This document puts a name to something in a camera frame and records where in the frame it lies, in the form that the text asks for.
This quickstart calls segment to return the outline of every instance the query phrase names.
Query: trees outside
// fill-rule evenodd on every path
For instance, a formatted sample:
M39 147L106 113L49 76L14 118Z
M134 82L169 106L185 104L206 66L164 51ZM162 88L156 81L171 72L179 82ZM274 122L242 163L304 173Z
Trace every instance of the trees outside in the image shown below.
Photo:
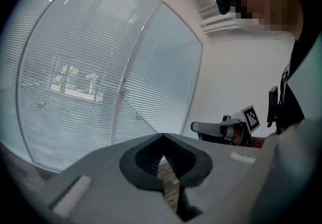
M96 82L99 76L95 73L90 73L86 76L86 80L90 81L90 91L89 94L95 93Z
M65 65L61 69L61 74L56 75L54 84L61 86L62 78L67 78L66 88L74 90L76 88L77 77L78 69L73 67L72 65L70 67L68 67L68 65Z

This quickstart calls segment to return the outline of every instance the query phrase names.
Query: person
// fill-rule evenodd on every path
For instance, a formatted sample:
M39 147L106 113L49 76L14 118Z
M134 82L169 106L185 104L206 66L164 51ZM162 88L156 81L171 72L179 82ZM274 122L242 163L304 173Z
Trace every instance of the person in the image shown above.
M230 0L230 6L235 9L237 17L258 19L265 30L288 32L295 39L291 60L283 72L280 86L281 95L276 114L277 130L273 133L280 134L288 126L304 118L295 96L287 85L287 80L305 57L305 49L301 42L305 8L301 0ZM232 138L234 144L239 144L240 135L241 132L236 130ZM248 146L261 148L264 141L264 138L252 137Z

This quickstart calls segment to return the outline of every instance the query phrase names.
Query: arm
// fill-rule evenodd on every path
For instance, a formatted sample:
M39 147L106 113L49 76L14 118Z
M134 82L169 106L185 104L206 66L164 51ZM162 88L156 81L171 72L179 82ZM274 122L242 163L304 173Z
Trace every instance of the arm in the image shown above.
M277 135L277 133L276 132L271 133L268 137L270 137L271 135ZM261 149L262 146L263 146L263 144L264 144L264 142L265 142L265 138L262 138L262 137L251 137L251 140L247 144L247 147Z

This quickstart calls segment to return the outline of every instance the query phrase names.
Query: window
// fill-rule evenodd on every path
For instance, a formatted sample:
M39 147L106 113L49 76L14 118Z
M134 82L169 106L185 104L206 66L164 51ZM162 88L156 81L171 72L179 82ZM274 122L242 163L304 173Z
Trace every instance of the window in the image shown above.
M25 44L36 22L54 0L19 0L0 37L0 137L18 156L31 161L19 127L16 82Z
M202 45L172 10L160 0L48 4L23 41L17 85L36 164L60 171L104 146L182 132Z

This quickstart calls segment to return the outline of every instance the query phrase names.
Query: window blinds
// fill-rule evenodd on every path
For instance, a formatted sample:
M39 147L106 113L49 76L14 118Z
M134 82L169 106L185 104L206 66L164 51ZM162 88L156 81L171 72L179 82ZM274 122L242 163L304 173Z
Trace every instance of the window blinds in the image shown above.
M154 132L181 134L197 80L202 46L162 5L126 79L115 141Z
M61 171L104 146L182 132L202 45L166 5L21 0L17 12L2 35L2 104L17 99L36 164Z
M63 169L110 145L127 59L157 0L55 0L22 60L18 103L34 159Z
M21 136L16 109L17 72L28 36L53 0L19 0L0 37L1 142L24 159L31 160Z

